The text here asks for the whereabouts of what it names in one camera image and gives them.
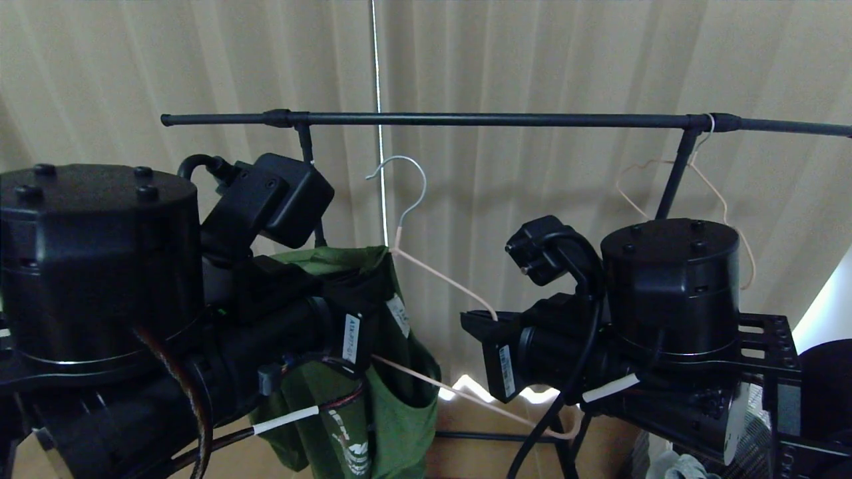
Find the white hanger hook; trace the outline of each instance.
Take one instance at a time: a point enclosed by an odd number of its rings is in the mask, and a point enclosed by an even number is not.
[[[390,163],[391,161],[394,161],[395,159],[406,159],[406,160],[412,162],[414,164],[414,166],[417,166],[417,169],[420,170],[420,176],[423,178],[423,190],[420,192],[420,198],[418,198],[417,201],[414,202],[414,205],[409,206],[407,210],[403,211],[402,215],[400,216],[400,224],[397,225],[397,228],[402,228],[402,222],[404,222],[406,220],[406,215],[408,214],[408,212],[417,208],[418,206],[420,206],[420,204],[423,203],[423,198],[426,197],[426,188],[428,186],[428,182],[426,180],[426,172],[423,171],[423,167],[420,166],[420,164],[416,160],[411,159],[407,156],[403,156],[403,155],[398,154],[398,155],[394,155],[394,156],[392,156],[388,159],[385,159],[382,163],[379,164],[379,166],[376,168],[376,170],[373,171],[372,175],[369,175],[366,179],[371,180],[371,179],[375,178],[376,175],[378,175],[378,172],[381,171],[382,168],[384,168],[384,166],[386,164]]]

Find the green t-shirt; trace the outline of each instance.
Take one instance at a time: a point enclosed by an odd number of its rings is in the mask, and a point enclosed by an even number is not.
[[[388,249],[322,247],[277,255],[310,274],[359,291],[364,299],[385,304],[401,293]],[[370,287],[361,288],[366,280]],[[440,368],[413,332],[378,309],[373,352],[440,380]],[[390,366],[374,362],[366,372],[367,394],[331,409],[261,434],[281,462],[293,469],[311,466],[315,479],[423,477],[425,454],[435,436],[437,388]],[[250,415],[252,423],[347,395],[357,381],[320,363],[288,373],[278,393]]]

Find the barcode label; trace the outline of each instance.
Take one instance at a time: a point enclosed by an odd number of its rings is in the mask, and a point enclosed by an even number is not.
[[[353,364],[358,359],[358,330],[360,327],[361,320],[352,315],[346,315],[346,325],[345,329],[343,329],[343,353],[341,357]]]
[[[512,372],[512,355],[509,352],[509,345],[506,344],[499,350],[500,354],[500,369],[503,371],[503,390],[506,397],[515,393],[515,373]]]
[[[399,325],[402,335],[408,339],[412,327],[408,325],[408,313],[406,313],[406,306],[402,303],[400,295],[394,294],[394,297],[387,301],[387,305],[390,314],[396,320],[396,324]]]

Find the brown surface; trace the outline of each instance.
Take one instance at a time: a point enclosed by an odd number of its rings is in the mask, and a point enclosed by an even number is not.
[[[546,405],[529,405],[523,400],[513,401],[504,407],[520,416],[535,421],[541,417]],[[563,414],[565,427],[570,429],[570,414]],[[221,428],[216,435],[227,434],[245,427],[247,419]],[[438,428],[478,432],[526,434],[524,424],[518,424],[499,414],[486,411],[463,399],[440,402]],[[584,479],[614,477],[621,461],[636,439],[636,428],[617,419],[595,418],[583,448],[580,450],[578,470]],[[472,441],[436,439],[427,457],[429,477],[473,479],[504,477],[515,452],[520,446],[515,442]],[[174,475],[186,479],[192,467]],[[213,454],[206,479],[310,479],[310,470],[294,473],[282,466],[272,449],[263,440],[246,439]],[[540,444],[533,449],[521,468],[519,478],[556,479],[561,477],[556,452],[550,444]],[[53,471],[33,436],[28,437],[18,449],[13,479],[54,479]]]

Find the curtain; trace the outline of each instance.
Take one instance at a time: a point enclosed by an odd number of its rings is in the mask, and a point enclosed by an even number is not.
[[[0,35],[0,171],[110,163],[175,172],[194,153],[301,159],[293,130],[166,129],[159,115],[375,105],[366,0],[1,2]],[[317,168],[336,192],[325,216],[333,245],[381,241],[378,185],[364,181],[377,162],[374,132],[312,132]],[[193,180],[203,219],[218,199],[215,183],[202,171]],[[265,239],[255,249],[275,251]]]
[[[377,3],[386,111],[706,113],[852,121],[852,5],[786,2]],[[523,310],[573,280],[538,288],[504,253],[522,223],[553,214],[599,245],[640,222],[614,188],[635,162],[674,159],[664,130],[385,127],[385,156],[418,159],[429,176],[402,246],[483,296]],[[852,242],[852,142],[773,133],[713,136],[699,165],[754,249],[757,278],[741,310],[796,324]],[[653,216],[667,164],[632,170],[624,190]],[[420,191],[417,172],[388,178],[389,222]],[[690,170],[671,217],[721,221]],[[484,384],[480,345],[458,311],[463,293],[401,264],[414,327],[449,379]],[[750,273],[740,248],[740,276]]]

